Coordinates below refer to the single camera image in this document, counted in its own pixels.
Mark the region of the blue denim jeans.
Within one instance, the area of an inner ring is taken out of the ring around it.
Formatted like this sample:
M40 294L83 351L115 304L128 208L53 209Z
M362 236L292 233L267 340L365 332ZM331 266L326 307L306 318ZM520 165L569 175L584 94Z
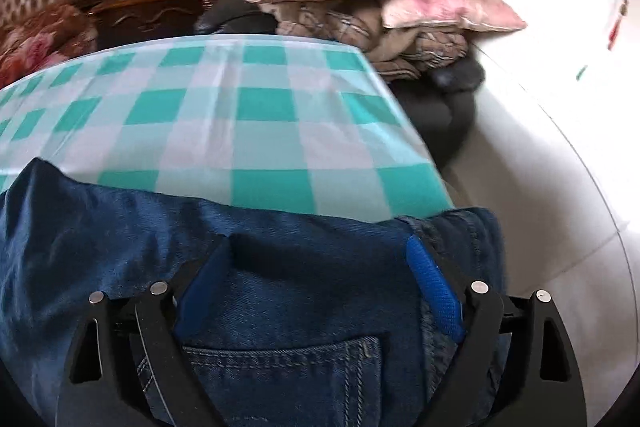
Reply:
M409 268L410 236L504 287L501 231L483 208L367 223L79 183L36 159L1 196L1 358L47 425L89 295L139 296L218 235L224 289L181 344L231 426L418 419L454 344Z

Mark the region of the green white checkered tablecloth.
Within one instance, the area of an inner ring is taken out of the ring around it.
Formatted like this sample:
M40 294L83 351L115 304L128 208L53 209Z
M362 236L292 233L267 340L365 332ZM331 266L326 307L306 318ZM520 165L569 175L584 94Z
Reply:
M77 181L360 221L451 207L363 54L277 36L154 40L1 92L1 184L34 158Z

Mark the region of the plaid beige blanket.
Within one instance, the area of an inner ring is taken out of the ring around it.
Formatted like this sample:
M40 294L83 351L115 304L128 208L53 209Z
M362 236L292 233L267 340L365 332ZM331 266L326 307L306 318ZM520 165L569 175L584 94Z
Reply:
M461 31L423 27L387 29L378 0L262 3L277 20L277 33L335 41L364 54L383 80L416 80L428 70L465 57Z

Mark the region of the dark wooden nightstand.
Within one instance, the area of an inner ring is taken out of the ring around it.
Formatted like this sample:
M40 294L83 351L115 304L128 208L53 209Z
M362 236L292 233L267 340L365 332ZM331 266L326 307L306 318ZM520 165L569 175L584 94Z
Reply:
M99 50L194 34L198 18L218 0L104 0L88 13Z

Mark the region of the floral red pink quilt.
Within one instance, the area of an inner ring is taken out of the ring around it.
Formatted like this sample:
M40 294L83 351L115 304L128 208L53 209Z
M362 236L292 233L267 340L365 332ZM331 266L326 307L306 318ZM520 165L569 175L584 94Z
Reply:
M1 87L40 69L92 53L98 31L88 15L58 4L1 31Z

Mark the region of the small pink pillow underneath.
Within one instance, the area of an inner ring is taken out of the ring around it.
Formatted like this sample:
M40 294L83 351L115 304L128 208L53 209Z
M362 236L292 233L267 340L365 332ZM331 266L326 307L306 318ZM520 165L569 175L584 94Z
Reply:
M386 28L454 28L511 32L527 24L503 0L381 0Z

